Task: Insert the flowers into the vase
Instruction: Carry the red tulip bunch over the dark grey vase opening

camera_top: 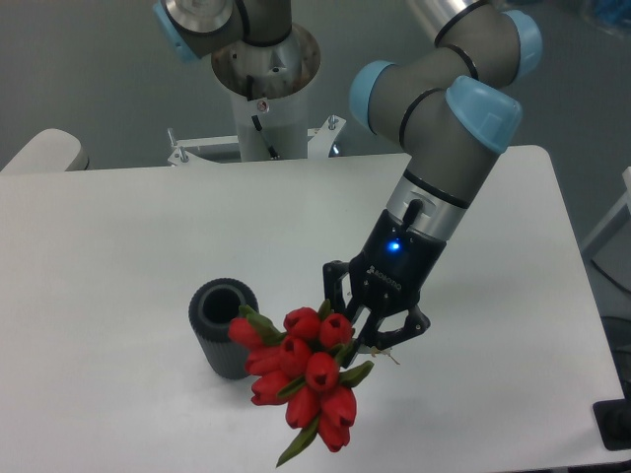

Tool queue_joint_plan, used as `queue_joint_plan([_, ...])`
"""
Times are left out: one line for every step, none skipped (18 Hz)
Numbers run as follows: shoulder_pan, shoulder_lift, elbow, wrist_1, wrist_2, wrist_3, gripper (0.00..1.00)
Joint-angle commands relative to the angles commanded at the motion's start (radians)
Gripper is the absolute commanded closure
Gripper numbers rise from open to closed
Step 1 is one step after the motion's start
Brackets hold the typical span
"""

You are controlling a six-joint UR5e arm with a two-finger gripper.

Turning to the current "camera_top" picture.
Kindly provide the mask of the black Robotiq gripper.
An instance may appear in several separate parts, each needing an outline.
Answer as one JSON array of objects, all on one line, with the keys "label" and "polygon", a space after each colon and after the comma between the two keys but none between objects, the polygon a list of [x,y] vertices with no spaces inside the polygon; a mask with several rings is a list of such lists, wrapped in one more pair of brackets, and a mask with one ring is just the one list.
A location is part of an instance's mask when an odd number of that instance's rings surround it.
[{"label": "black Robotiq gripper", "polygon": [[[342,358],[348,368],[362,348],[384,351],[423,335],[430,319],[417,303],[420,290],[446,247],[444,241],[419,235],[381,212],[360,253],[350,263],[333,260],[322,267],[324,298],[335,313],[355,315],[365,307],[367,321]],[[351,299],[344,301],[342,280],[349,274]],[[390,315],[406,310],[401,327],[381,331]]]}]

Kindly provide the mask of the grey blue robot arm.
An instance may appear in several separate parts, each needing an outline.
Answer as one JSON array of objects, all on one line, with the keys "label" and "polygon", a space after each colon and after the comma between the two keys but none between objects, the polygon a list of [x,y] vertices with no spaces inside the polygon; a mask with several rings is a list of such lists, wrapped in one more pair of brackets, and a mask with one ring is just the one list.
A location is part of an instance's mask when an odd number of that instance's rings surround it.
[{"label": "grey blue robot arm", "polygon": [[[359,254],[323,268],[335,311],[368,319],[354,352],[384,350],[430,325],[420,291],[523,116],[503,88],[542,55],[533,18],[488,1],[419,1],[433,51],[408,65],[375,61],[352,82],[349,108],[410,158]],[[184,61],[212,60],[233,97],[244,161],[304,158],[302,93],[320,65],[315,39],[287,1],[159,1],[157,20]]]}]

